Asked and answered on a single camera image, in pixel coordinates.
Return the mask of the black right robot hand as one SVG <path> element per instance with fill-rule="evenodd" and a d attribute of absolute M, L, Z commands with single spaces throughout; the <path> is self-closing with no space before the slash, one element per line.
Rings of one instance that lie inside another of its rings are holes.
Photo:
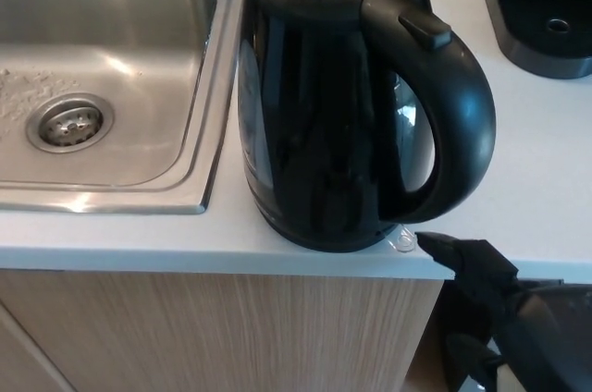
<path fill-rule="evenodd" d="M 460 291 L 487 310 L 489 349 L 476 338 L 453 334 L 450 354 L 486 391 L 515 385 L 523 391 L 591 388 L 591 287 L 528 282 L 484 239 L 419 232 L 418 246 L 454 273 Z"/>

